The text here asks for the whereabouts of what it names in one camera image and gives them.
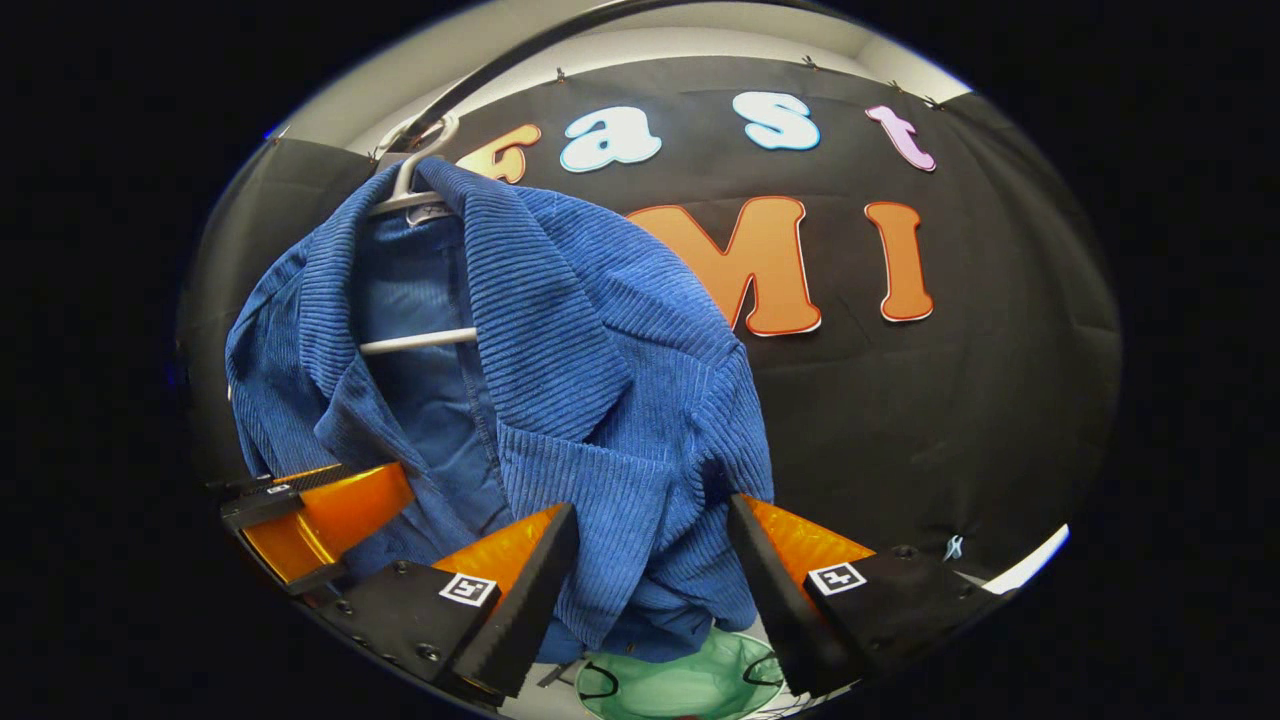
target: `hanger bar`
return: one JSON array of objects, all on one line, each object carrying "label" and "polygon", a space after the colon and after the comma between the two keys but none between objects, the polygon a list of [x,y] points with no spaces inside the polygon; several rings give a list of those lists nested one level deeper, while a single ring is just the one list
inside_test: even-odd
[{"label": "hanger bar", "polygon": [[[637,15],[648,10],[659,10],[663,8],[675,8],[678,5],[692,5],[696,3],[708,3],[717,0],[616,0],[614,3],[607,3],[596,8],[591,8],[584,13],[580,13],[554,27],[550,27],[534,37],[516,45],[511,50],[507,50],[502,55],[494,58],[489,63],[481,65],[479,69],[468,74],[467,77],[460,79],[453,85],[453,87],[444,91],[443,95],[435,99],[421,115],[413,118],[407,123],[399,135],[390,142],[387,147],[388,152],[408,152],[426,137],[430,128],[444,117],[445,113],[453,110],[460,102],[470,97],[472,94],[479,91],[481,87],[488,85],[490,81],[495,79],[502,73],[509,70],[511,68],[518,65],[520,63],[532,58],[538,53],[556,45],[562,40],[568,40],[576,35],[593,29],[595,27],[611,23],[613,20],[620,20],[631,15]],[[742,0],[745,3],[756,5],[777,5],[782,8],[792,8],[796,10],[808,10],[810,13],[818,13],[820,15],[827,15],[829,18],[836,18],[850,24],[854,23],[852,18],[849,15],[833,10],[831,8],[823,6],[812,0]]]},{"label": "hanger bar", "polygon": [[436,345],[453,345],[456,342],[475,342],[475,340],[476,340],[475,328],[458,328],[456,331],[411,334],[407,337],[396,337],[392,340],[379,340],[375,342],[366,342],[360,346],[360,352],[362,355],[381,355],[384,352],[396,352],[397,350],[410,350],[413,347],[434,347]]}]

